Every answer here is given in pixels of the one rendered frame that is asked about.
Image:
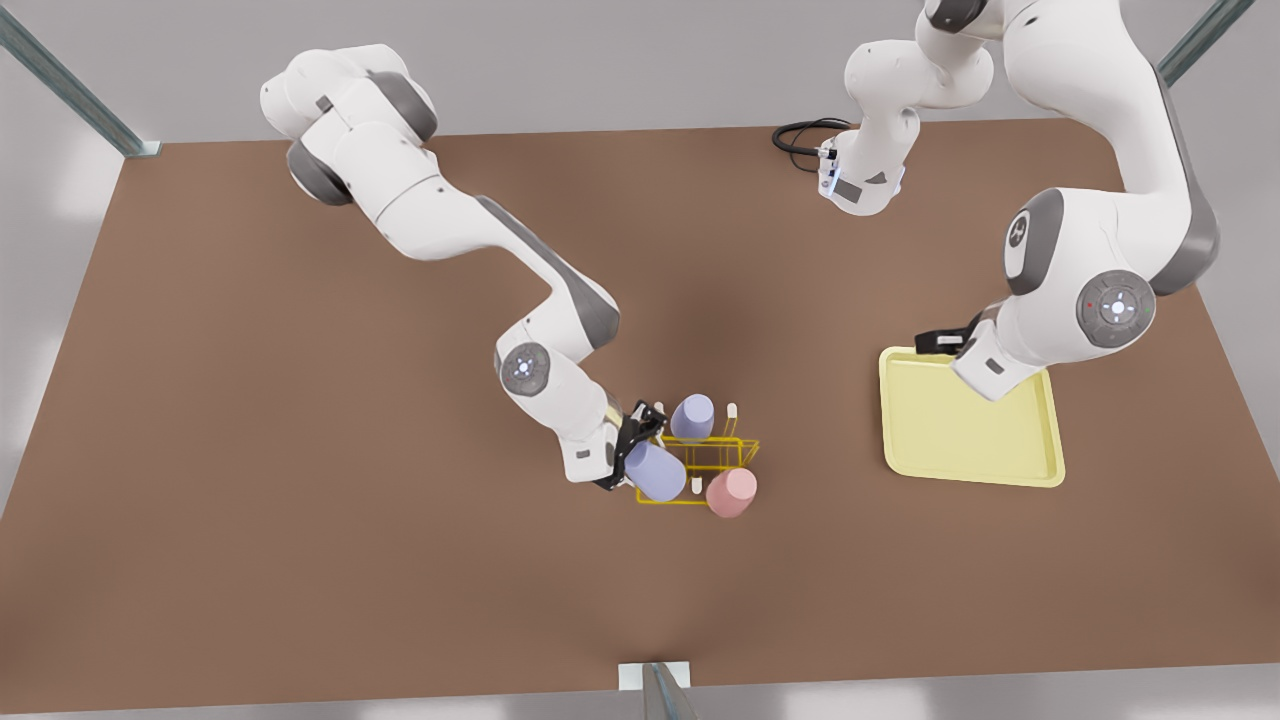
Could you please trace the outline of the small lavender cup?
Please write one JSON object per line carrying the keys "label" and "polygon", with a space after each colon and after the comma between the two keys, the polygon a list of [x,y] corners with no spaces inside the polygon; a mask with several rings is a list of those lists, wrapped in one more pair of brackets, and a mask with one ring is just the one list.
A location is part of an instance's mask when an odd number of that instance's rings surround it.
{"label": "small lavender cup", "polygon": [[682,400],[669,418],[669,434],[687,441],[704,441],[716,424],[716,405],[705,395],[690,395]]}

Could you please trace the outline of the silver frame post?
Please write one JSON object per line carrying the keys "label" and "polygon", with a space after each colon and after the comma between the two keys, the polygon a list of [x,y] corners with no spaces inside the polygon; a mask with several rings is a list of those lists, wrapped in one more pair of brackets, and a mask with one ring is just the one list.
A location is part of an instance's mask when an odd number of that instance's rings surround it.
{"label": "silver frame post", "polygon": [[1213,0],[1157,65],[1172,87],[1253,5],[1256,0]]}
{"label": "silver frame post", "polygon": [[689,661],[620,664],[618,691],[640,691],[643,720],[700,720],[686,694]]}
{"label": "silver frame post", "polygon": [[154,158],[160,154],[163,145],[159,141],[143,141],[3,5],[0,5],[0,47],[15,58],[122,156]]}

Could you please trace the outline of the large lavender cup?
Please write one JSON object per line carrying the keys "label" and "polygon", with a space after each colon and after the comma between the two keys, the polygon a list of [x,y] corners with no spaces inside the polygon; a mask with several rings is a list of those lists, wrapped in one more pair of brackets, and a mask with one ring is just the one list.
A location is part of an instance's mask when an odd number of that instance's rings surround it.
{"label": "large lavender cup", "polygon": [[652,442],[636,443],[623,466],[630,482],[655,502],[677,498],[686,486],[686,470],[681,460]]}

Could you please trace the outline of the pale yellow tray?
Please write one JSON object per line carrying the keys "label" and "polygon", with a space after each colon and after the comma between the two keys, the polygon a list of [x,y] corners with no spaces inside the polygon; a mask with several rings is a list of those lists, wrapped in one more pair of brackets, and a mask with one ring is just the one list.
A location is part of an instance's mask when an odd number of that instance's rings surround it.
{"label": "pale yellow tray", "polygon": [[900,475],[1052,488],[1066,465],[1050,374],[996,402],[969,388],[950,359],[888,347],[878,359],[884,460]]}

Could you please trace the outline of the pink cup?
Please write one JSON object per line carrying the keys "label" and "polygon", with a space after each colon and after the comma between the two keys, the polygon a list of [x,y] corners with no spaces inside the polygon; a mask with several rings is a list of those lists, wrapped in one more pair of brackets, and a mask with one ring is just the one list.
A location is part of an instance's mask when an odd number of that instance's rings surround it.
{"label": "pink cup", "polygon": [[705,501],[709,510],[719,518],[737,518],[756,496],[758,480],[748,468],[731,468],[708,484]]}

